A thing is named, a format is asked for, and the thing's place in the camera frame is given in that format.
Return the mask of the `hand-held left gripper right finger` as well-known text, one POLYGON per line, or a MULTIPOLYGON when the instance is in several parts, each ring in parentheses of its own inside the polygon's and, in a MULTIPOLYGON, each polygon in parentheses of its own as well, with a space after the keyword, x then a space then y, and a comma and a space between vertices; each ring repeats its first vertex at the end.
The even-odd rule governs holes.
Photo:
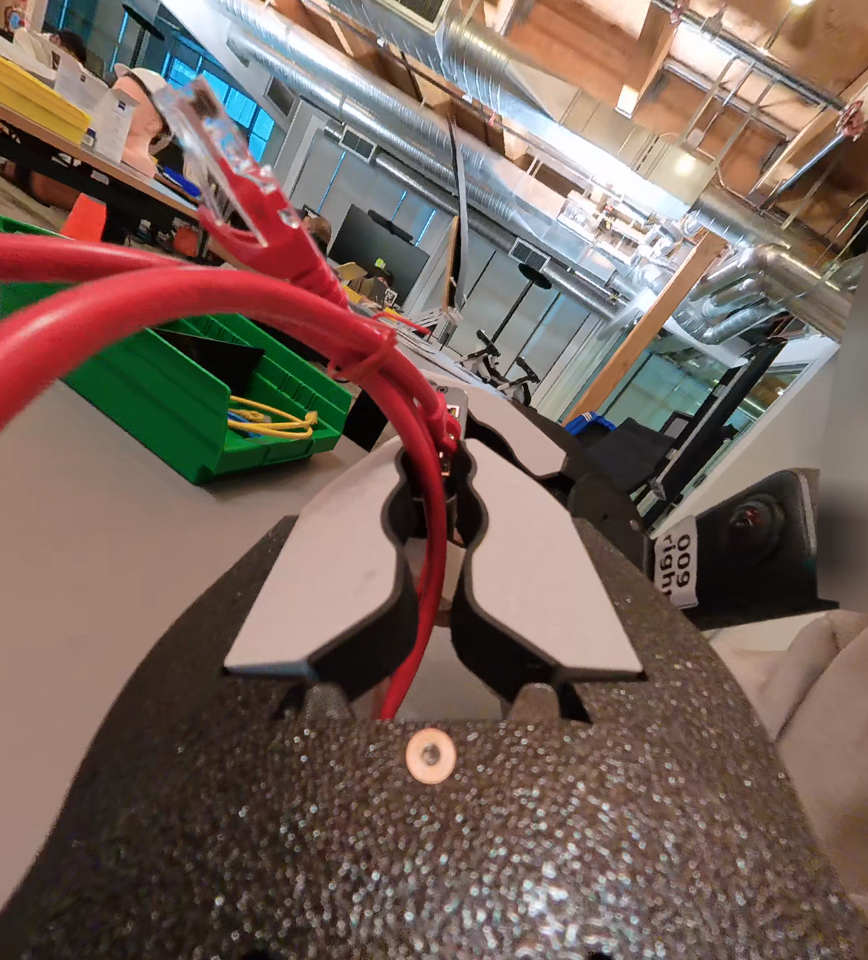
POLYGON ((458 451, 464 558, 450 614, 461 663, 512 702, 529 685, 640 681, 644 667, 569 512, 480 440, 458 451))

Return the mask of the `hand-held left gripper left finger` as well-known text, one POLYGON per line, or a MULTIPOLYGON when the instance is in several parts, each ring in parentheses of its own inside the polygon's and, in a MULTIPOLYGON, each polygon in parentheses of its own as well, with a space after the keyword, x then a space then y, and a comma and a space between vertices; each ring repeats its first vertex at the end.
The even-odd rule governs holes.
POLYGON ((416 642, 418 599, 405 545, 416 526, 399 440, 302 509, 224 660, 231 674, 333 684, 356 700, 416 642))

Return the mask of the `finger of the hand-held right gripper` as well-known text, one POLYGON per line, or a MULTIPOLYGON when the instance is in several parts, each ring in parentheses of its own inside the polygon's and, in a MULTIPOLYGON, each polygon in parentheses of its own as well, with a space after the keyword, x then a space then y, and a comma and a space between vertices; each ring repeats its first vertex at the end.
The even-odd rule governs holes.
POLYGON ((536 479, 561 474, 567 453, 520 405, 487 390, 467 392, 465 438, 477 440, 536 479))

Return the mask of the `black ethernet splitter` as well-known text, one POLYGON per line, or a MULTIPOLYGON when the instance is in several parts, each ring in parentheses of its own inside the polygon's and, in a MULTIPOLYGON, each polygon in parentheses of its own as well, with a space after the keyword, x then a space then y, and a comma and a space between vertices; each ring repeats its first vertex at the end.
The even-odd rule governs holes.
POLYGON ((453 450, 463 440, 468 414, 468 394, 455 383, 432 383, 443 410, 443 436, 454 444, 453 450))

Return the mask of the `green plastic bin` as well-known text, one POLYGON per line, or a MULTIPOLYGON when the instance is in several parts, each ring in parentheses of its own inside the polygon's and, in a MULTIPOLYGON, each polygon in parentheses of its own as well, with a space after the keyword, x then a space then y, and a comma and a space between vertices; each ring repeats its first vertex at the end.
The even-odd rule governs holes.
POLYGON ((222 477, 310 459, 335 448, 353 403, 350 392, 286 344, 242 315, 200 315, 143 329, 104 349, 62 382, 187 481, 201 486, 222 477), (261 348, 265 356, 247 396, 165 342, 165 329, 261 348), (256 412, 236 397, 303 419, 316 413, 310 437, 257 436, 228 426, 228 413, 256 412))

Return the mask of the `person's right forearm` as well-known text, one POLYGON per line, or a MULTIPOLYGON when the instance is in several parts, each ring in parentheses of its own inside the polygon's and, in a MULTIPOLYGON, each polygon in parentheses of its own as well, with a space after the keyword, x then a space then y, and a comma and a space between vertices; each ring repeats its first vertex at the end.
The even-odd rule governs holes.
POLYGON ((842 609, 716 630, 848 894, 868 899, 868 614, 842 609))

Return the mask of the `black bag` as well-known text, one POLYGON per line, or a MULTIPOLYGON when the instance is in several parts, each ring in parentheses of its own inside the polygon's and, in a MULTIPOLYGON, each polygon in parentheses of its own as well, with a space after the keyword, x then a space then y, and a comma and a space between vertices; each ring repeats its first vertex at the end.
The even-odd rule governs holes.
POLYGON ((675 443, 629 417, 591 446, 587 456, 621 494, 629 496, 656 476, 675 443))

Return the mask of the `black computer monitor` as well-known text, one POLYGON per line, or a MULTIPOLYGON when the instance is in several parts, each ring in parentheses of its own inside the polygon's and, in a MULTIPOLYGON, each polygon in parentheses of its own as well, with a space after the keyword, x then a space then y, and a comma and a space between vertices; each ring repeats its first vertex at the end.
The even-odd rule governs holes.
POLYGON ((335 264, 354 263, 371 276, 384 276, 403 305, 429 261, 427 252, 411 239, 375 211, 352 204, 334 234, 328 257, 335 264))

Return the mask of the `black bin divider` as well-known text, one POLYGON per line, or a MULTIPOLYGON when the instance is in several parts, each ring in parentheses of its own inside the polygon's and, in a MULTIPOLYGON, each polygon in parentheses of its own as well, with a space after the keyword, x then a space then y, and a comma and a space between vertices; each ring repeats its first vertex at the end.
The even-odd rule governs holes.
POLYGON ((224 382, 235 397, 247 396, 250 378, 265 356, 262 348, 239 342, 226 342, 164 328, 156 328, 153 332, 214 378, 224 382))

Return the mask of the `orange traffic cone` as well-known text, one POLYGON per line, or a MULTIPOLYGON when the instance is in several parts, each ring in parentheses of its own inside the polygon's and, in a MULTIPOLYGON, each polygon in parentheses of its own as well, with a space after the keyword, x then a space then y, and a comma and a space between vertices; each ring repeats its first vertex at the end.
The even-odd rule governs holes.
POLYGON ((79 241, 102 242, 106 220, 106 204, 81 193, 64 221, 60 234, 79 241))

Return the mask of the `pale mannequin head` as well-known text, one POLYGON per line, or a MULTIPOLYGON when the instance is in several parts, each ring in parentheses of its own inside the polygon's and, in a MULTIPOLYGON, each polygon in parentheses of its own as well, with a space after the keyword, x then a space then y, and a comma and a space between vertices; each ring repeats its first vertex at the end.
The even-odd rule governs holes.
POLYGON ((154 102, 154 95, 168 87, 159 73, 144 67, 114 66, 113 90, 125 93, 135 102, 122 163, 138 174, 154 179, 158 158, 174 141, 174 132, 154 102))

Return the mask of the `white cardboard box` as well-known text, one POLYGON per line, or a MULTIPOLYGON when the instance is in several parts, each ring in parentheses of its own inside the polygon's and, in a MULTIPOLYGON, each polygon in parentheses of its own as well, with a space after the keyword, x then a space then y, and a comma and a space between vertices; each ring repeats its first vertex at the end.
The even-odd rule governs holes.
POLYGON ((88 115, 90 149, 108 162, 120 163, 138 102, 86 70, 70 54, 59 51, 56 57, 54 90, 88 115))

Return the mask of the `small yellow storage crate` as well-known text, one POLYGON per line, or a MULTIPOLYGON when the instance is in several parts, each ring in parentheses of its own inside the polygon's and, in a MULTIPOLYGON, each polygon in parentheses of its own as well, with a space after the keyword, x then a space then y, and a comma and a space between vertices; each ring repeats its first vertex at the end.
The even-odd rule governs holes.
POLYGON ((81 143, 91 123, 88 113, 2 55, 0 105, 76 144, 81 143))

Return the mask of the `silver ventilation duct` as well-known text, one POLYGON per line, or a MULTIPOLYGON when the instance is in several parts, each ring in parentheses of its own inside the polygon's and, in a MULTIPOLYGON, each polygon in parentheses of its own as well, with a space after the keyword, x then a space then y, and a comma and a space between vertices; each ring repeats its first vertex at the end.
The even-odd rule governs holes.
MULTIPOLYGON (((264 2, 211 2, 230 23, 227 44, 296 92, 366 133, 387 152, 449 186, 454 149, 471 203, 507 231, 594 276, 593 232, 580 199, 560 195, 429 106, 264 2)), ((458 2, 418 15, 401 2, 327 2, 340 15, 425 66, 498 121, 542 163, 579 189, 606 192, 630 210, 678 221, 701 198, 711 166, 516 52, 493 30, 464 20, 458 2)))

